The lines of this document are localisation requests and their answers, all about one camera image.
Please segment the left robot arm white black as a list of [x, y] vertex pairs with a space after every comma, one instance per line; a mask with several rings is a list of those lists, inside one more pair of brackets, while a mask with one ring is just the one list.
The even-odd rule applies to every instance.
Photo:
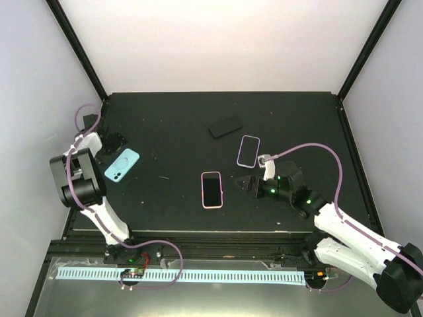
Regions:
[[95, 131], [100, 116], [84, 118], [84, 128], [62, 155], [50, 159], [50, 169], [61, 202], [91, 220], [106, 242], [106, 255], [125, 264], [134, 264], [142, 248], [134, 242], [129, 226], [113, 210], [106, 198], [106, 184], [95, 162], [102, 141]]

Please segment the black phone case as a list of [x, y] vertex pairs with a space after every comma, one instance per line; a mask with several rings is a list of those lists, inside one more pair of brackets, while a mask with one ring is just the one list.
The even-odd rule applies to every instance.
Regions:
[[233, 133], [243, 127], [242, 121], [237, 116], [231, 116], [212, 123], [208, 130], [215, 139]]

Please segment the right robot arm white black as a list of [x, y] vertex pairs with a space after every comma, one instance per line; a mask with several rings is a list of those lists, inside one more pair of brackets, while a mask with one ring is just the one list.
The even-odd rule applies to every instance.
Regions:
[[234, 179], [240, 192], [255, 199], [272, 198], [291, 207], [301, 219], [312, 219], [316, 231], [300, 250], [308, 266], [337, 267], [374, 289], [394, 311], [406, 314], [422, 297], [422, 251], [393, 242], [336, 210], [309, 188], [294, 162], [266, 162], [261, 175]]

